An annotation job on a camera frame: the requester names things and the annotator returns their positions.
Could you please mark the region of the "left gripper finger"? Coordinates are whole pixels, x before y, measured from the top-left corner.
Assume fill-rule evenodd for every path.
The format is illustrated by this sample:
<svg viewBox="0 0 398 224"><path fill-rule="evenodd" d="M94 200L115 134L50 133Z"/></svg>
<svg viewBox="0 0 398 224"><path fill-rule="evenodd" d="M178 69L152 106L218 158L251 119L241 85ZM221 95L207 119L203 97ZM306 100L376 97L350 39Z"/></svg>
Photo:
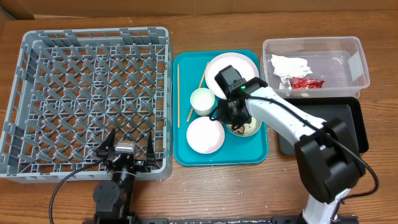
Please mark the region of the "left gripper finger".
<svg viewBox="0 0 398 224"><path fill-rule="evenodd" d="M152 133L149 131L147 149L146 149L147 162L155 162L155 152L152 142Z"/></svg>
<svg viewBox="0 0 398 224"><path fill-rule="evenodd" d="M114 149L116 130L113 128L106 139L98 146L99 153L105 153Z"/></svg>

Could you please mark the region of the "pale green bowl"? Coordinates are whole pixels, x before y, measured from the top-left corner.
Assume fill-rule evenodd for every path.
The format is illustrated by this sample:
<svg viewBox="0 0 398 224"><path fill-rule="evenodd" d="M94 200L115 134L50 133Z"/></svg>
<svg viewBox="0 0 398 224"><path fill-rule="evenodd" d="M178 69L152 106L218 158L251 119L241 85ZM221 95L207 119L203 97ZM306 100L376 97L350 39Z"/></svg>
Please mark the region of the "pale green bowl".
<svg viewBox="0 0 398 224"><path fill-rule="evenodd" d="M262 125L261 122L257 122L257 120L254 117L252 117L250 123L245 123L243 126L241 126L240 128L238 128L235 131L233 131L231 124L227 124L226 127L234 135L240 136L240 137L246 137L246 136L251 136L251 135L255 134L256 132L258 132L261 125Z"/></svg>

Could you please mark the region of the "pile of white rice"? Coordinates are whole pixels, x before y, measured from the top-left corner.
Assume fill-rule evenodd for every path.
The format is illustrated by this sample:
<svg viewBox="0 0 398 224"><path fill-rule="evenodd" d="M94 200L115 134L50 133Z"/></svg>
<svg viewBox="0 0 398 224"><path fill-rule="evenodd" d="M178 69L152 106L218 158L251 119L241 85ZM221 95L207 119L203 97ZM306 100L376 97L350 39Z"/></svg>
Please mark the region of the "pile of white rice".
<svg viewBox="0 0 398 224"><path fill-rule="evenodd" d="M243 125L245 127L245 133L243 136L250 136L256 133L261 127L261 124L261 122L258 122L254 117L252 117L250 123L245 123Z"/></svg>

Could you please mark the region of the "white paper cup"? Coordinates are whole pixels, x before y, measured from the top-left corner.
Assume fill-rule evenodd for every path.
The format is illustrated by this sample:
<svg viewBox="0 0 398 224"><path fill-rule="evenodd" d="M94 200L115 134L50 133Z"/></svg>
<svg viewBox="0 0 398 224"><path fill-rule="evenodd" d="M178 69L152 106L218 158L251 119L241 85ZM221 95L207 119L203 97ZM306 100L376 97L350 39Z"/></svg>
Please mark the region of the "white paper cup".
<svg viewBox="0 0 398 224"><path fill-rule="evenodd" d="M190 103L197 115L208 116L213 110L215 95L207 88L198 88L191 94Z"/></svg>

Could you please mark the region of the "small pink bowl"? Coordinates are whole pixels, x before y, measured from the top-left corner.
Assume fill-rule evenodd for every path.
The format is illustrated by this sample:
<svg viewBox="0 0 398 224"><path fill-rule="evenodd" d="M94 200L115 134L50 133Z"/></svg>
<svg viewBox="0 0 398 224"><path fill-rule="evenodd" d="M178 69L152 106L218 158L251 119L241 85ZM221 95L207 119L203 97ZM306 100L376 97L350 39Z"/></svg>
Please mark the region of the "small pink bowl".
<svg viewBox="0 0 398 224"><path fill-rule="evenodd" d="M188 145L200 154L211 154L224 143L225 131L218 121L203 116L193 120L187 129Z"/></svg>

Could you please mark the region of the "white napkin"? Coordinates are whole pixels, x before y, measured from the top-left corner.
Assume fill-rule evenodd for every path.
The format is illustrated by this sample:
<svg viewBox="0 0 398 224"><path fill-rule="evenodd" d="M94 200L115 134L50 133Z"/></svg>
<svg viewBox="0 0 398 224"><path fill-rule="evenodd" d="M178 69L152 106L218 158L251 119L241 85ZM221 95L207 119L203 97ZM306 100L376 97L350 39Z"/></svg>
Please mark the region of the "white napkin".
<svg viewBox="0 0 398 224"><path fill-rule="evenodd" d="M312 74L307 60L304 58L288 58L285 56L272 55L273 74L280 78L280 89L292 89L293 78L304 78Z"/></svg>

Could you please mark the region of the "red snack wrapper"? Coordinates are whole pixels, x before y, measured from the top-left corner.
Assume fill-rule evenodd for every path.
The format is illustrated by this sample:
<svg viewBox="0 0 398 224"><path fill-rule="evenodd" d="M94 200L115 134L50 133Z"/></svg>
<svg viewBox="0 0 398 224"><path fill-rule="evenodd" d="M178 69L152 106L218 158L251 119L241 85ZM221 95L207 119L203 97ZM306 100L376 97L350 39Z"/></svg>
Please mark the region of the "red snack wrapper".
<svg viewBox="0 0 398 224"><path fill-rule="evenodd" d="M293 89L314 89L322 88L324 81L312 78L293 77L289 80Z"/></svg>

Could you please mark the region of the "brown food chunk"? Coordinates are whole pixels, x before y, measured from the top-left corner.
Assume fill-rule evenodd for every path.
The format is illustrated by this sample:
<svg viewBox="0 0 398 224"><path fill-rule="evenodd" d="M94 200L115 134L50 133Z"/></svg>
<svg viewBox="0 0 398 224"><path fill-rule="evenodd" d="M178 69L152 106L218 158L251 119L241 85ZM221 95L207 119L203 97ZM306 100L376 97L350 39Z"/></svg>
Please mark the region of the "brown food chunk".
<svg viewBox="0 0 398 224"><path fill-rule="evenodd" d="M236 133L237 135L243 136L244 133L245 133L245 127L244 127L244 126L241 126L241 127L238 128L237 130L235 130L235 133Z"/></svg>

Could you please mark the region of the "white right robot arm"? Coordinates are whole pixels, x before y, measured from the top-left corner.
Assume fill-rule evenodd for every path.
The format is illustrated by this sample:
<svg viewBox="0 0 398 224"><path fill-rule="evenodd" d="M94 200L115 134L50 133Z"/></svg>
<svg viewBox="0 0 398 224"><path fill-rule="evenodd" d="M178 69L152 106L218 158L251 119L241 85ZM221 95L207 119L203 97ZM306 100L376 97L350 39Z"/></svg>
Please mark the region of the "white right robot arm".
<svg viewBox="0 0 398 224"><path fill-rule="evenodd" d="M325 121L281 98L260 78L245 80L228 65L215 76L225 99L210 118L239 129L252 119L263 121L295 148L301 181L309 193L295 223L357 223L337 211L365 173L356 139L340 119Z"/></svg>

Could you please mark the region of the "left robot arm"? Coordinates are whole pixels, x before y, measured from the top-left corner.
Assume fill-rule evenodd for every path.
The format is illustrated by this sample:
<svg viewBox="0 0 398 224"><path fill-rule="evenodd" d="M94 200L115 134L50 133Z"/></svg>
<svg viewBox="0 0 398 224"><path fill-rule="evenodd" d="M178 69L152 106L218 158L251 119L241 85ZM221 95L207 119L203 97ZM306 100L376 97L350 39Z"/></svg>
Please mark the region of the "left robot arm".
<svg viewBox="0 0 398 224"><path fill-rule="evenodd" d="M112 172L109 180L100 182L93 191L96 212L93 223L140 223L140 218L130 210L134 181L138 172L151 171L155 164L152 133L148 134L146 159L134 155L135 142L116 142L116 131L112 130L96 151L103 164Z"/></svg>

